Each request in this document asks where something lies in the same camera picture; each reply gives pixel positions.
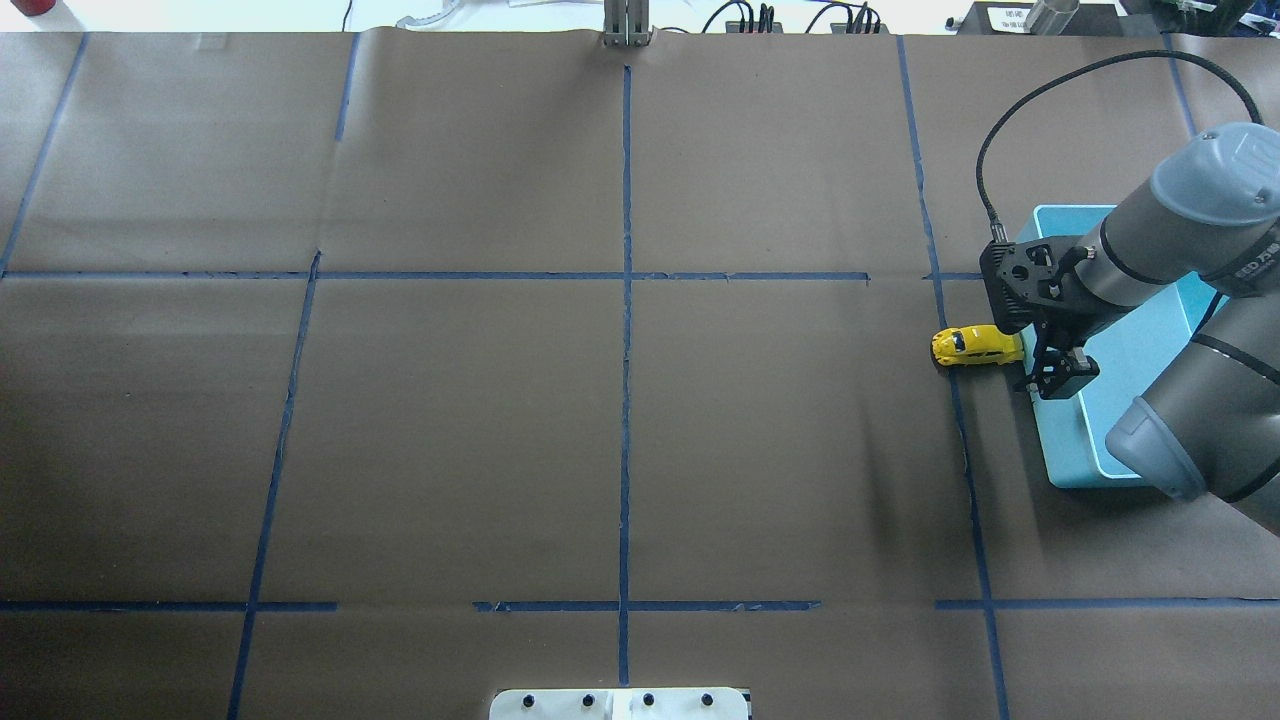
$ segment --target metal bracket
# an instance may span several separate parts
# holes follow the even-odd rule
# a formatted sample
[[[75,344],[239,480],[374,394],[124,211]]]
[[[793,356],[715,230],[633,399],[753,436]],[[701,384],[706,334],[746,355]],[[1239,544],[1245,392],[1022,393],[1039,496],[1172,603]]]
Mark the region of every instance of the metal bracket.
[[[1101,373],[1098,361],[1084,354],[1083,347],[1064,352],[1044,347],[1043,329],[1037,332],[1032,372],[1014,386],[1015,391],[1034,392],[1041,400],[1074,397]]]
[[[750,720],[749,697],[733,688],[503,691],[489,720]]]
[[[649,0],[604,0],[604,45],[649,45]]]

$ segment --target black cable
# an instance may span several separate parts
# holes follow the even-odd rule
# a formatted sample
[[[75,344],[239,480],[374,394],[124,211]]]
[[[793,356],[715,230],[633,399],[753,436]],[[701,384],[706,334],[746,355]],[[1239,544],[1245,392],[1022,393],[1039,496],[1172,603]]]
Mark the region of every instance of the black cable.
[[[723,5],[716,9],[716,12],[712,13],[712,17],[707,18],[707,24],[703,26],[703,32],[707,32],[707,29],[712,27],[712,23],[716,22],[717,15],[719,15],[721,13],[723,13],[724,10],[730,9],[733,5],[737,5],[739,13],[746,15],[742,20],[739,20],[739,28],[742,29],[742,32],[746,32],[746,29],[742,27],[741,23],[745,22],[746,27],[751,27],[753,24],[755,24],[755,9],[751,8],[750,3],[746,3],[745,0],[728,0],[728,3],[724,3]]]
[[[1139,60],[1142,58],[1169,58],[1172,60],[1183,60],[1193,65],[1199,65],[1201,68],[1204,68],[1206,70],[1217,76],[1219,79],[1225,82],[1228,87],[1235,91],[1235,95],[1239,96],[1242,102],[1244,102],[1244,109],[1249,114],[1249,120],[1260,126],[1263,124],[1262,114],[1258,111],[1258,105],[1253,101],[1253,96],[1249,95],[1249,91],[1245,90],[1243,85],[1240,85],[1240,81],[1235,79],[1235,77],[1231,73],[1222,69],[1222,67],[1219,65],[1217,63],[1213,63],[1212,60],[1206,60],[1199,55],[1192,55],[1190,53],[1180,53],[1178,50],[1139,50],[1137,53],[1125,53],[1123,55],[1106,58],[1103,60],[1098,60],[1097,63],[1091,63],[1088,65],[1084,65],[1078,70],[1066,73],[1065,76],[1060,76],[1037,87],[1036,90],[1028,92],[1018,102],[1014,102],[1014,105],[1009,110],[1006,110],[1005,114],[1001,115],[998,120],[996,120],[996,124],[992,126],[991,132],[987,133],[987,138],[982,141],[982,149],[978,150],[978,163],[974,168],[974,177],[978,181],[978,197],[982,199],[982,206],[987,210],[987,219],[991,220],[991,233],[996,241],[1004,242],[1006,240],[1005,227],[1000,222],[1000,215],[996,213],[996,208],[991,204],[991,197],[987,195],[987,183],[982,176],[982,167],[987,159],[987,150],[991,147],[991,141],[996,138],[996,133],[1000,132],[1000,128],[1005,127],[1005,123],[1007,123],[1009,119],[1014,117],[1014,113],[1020,110],[1023,105],[1027,105],[1032,100],[1039,97],[1041,95],[1044,95],[1050,90],[1053,90],[1055,87],[1068,81],[1075,79],[1085,73],[1092,73],[1093,70],[1105,68],[1107,65],[1115,65],[1117,63],[1124,63],[1128,60]]]
[[[813,26],[818,24],[818,19],[822,18],[823,13],[826,13],[827,10],[829,10],[832,8],[844,8],[845,12],[849,13],[849,27],[852,27],[852,24],[854,24],[854,6],[852,5],[850,5],[847,3],[827,3],[826,5],[822,6],[820,10],[818,10],[818,14],[813,17],[813,20],[809,22],[809,27],[804,28],[805,35],[808,35],[809,31],[813,29]]]
[[[1213,293],[1213,300],[1208,302],[1208,307],[1204,309],[1204,316],[1201,318],[1199,324],[1196,325],[1194,331],[1192,331],[1192,337],[1198,336],[1199,332],[1204,329],[1204,325],[1208,324],[1210,319],[1213,318],[1213,313],[1217,310],[1217,305],[1222,302],[1222,297],[1221,292]]]
[[[865,31],[870,28],[867,10],[870,10],[870,8],[867,4],[863,4],[861,9],[858,10],[858,15],[854,18],[854,24],[845,28],[845,35],[864,35]]]

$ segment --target red object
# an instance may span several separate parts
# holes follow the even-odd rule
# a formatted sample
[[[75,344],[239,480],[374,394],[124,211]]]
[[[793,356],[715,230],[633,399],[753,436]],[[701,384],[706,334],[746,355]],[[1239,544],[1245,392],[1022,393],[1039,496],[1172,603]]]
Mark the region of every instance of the red object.
[[[35,18],[36,15],[44,15],[49,10],[54,9],[58,0],[9,0],[13,3],[18,12],[28,18]]]

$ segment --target label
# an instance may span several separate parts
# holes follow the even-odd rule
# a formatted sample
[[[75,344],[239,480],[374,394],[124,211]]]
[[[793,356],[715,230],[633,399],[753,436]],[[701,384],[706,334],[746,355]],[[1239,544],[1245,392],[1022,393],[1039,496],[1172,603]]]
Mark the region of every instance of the label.
[[[1257,258],[1236,270],[1235,278],[1244,282],[1257,278],[1276,264],[1277,256],[1280,256],[1280,242],[1272,242],[1262,252],[1260,252]]]
[[[1027,35],[1028,8],[987,8],[987,18],[991,19],[991,29],[996,32],[1018,32]]]

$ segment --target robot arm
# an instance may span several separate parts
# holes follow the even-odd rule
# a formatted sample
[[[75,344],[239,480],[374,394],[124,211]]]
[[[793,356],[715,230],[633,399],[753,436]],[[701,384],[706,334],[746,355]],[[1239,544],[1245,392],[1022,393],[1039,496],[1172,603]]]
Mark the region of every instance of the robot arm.
[[[1032,324],[1023,386],[1075,395],[1101,369],[1085,341],[1194,272],[1233,300],[1107,436],[1166,493],[1211,492],[1280,533],[1280,133],[1228,123],[1161,163],[1082,237],[993,240],[980,258],[996,324]]]

